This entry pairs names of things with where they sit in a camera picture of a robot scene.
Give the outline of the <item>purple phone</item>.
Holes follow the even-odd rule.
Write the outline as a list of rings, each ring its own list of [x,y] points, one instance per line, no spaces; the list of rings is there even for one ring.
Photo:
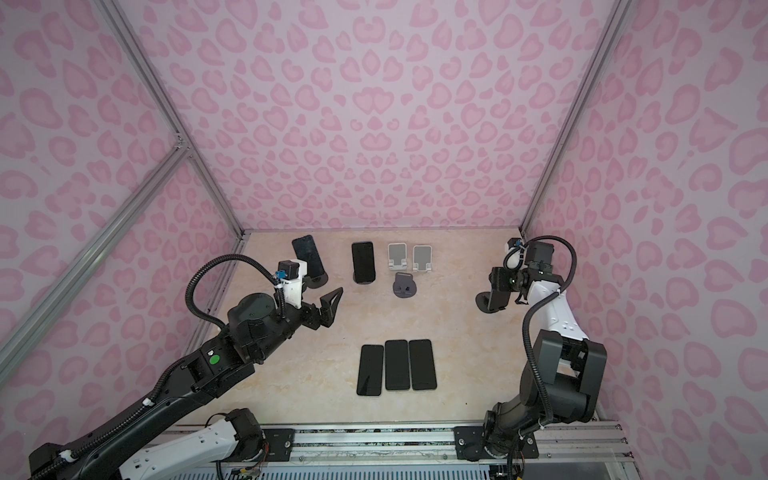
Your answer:
[[[307,264],[307,275],[318,282],[326,274],[319,251],[312,235],[305,235],[292,240],[296,258]]]

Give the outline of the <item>blue phone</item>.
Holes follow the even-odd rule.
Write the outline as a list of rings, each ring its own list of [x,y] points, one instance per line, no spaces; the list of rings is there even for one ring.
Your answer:
[[[353,280],[367,285],[376,280],[374,245],[371,241],[355,242],[351,245]]]

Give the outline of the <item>black phone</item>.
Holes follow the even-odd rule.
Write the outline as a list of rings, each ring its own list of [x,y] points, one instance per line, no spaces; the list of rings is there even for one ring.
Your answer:
[[[429,339],[411,340],[408,347],[412,388],[435,390],[437,376],[432,342]]]
[[[384,344],[385,388],[405,391],[411,387],[407,340],[387,340]]]
[[[491,290],[488,297],[488,310],[496,313],[504,310],[509,304],[512,292],[510,271],[504,267],[493,267],[489,274]]]

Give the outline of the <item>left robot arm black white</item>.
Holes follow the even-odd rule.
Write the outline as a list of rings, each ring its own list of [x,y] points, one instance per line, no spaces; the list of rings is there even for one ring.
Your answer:
[[[29,457],[32,478],[160,479],[195,463],[259,455],[265,441],[246,409],[227,414],[188,440],[154,449],[148,445],[252,375],[300,327],[330,327],[342,295],[342,289],[335,289],[318,305],[297,306],[280,305],[266,293],[244,297],[228,311],[223,331],[172,363],[141,399],[77,440],[37,448]]]

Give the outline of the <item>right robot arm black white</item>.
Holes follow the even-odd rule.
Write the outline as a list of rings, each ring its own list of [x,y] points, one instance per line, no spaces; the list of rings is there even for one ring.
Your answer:
[[[607,364],[606,348],[588,338],[572,312],[567,291],[577,254],[567,240],[543,235],[511,238],[490,289],[476,297],[486,314],[509,303],[527,306],[521,325],[526,364],[519,393],[486,413],[483,448],[494,458],[520,458],[535,432],[593,417]]]

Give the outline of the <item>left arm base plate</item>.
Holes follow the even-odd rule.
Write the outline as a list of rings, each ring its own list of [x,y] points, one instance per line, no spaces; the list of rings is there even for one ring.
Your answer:
[[[296,430],[291,428],[266,428],[263,430],[268,446],[266,462],[289,462]]]

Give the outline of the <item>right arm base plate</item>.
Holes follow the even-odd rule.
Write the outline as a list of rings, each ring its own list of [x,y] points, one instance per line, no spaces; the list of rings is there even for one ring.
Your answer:
[[[459,460],[477,462],[480,460],[505,459],[514,452],[524,460],[538,459],[539,449],[533,434],[520,439],[514,435],[511,440],[492,444],[485,438],[481,425],[458,426],[452,429],[456,457]]]

